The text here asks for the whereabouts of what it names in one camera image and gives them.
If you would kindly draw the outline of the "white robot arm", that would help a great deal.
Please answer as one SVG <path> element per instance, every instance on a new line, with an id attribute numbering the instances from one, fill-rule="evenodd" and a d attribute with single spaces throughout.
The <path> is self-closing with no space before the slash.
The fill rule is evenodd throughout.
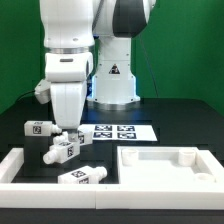
<path id="1" fill-rule="evenodd" d="M 140 101 L 131 40 L 156 0 L 39 0 L 45 31 L 45 80 L 56 124 L 78 140 L 86 103 L 119 109 Z"/>

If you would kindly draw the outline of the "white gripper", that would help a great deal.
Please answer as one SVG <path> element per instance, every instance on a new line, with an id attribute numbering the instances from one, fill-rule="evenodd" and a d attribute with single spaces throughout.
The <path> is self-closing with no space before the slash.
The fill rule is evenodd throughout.
<path id="1" fill-rule="evenodd" d="M 87 77 L 93 70 L 93 55 L 45 55 L 45 77 L 50 83 L 50 95 L 57 125 L 68 131 L 70 142 L 78 141 L 78 131 L 87 94 Z"/>

